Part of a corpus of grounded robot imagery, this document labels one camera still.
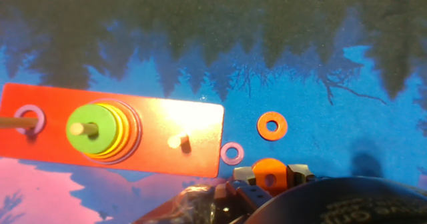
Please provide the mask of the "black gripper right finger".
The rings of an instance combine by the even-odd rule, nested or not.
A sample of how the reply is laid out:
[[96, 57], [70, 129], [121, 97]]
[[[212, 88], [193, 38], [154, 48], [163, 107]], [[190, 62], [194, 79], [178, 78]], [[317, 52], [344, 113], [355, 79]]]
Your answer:
[[316, 176], [310, 171], [305, 164], [287, 165], [288, 185], [301, 185], [316, 180]]

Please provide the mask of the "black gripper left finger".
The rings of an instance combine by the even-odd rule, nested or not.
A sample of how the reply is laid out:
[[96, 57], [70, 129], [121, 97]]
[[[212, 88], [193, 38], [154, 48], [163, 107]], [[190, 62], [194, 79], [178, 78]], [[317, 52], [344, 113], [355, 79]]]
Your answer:
[[247, 218], [272, 196], [256, 185], [251, 167], [236, 167], [232, 178], [215, 187], [213, 218]]

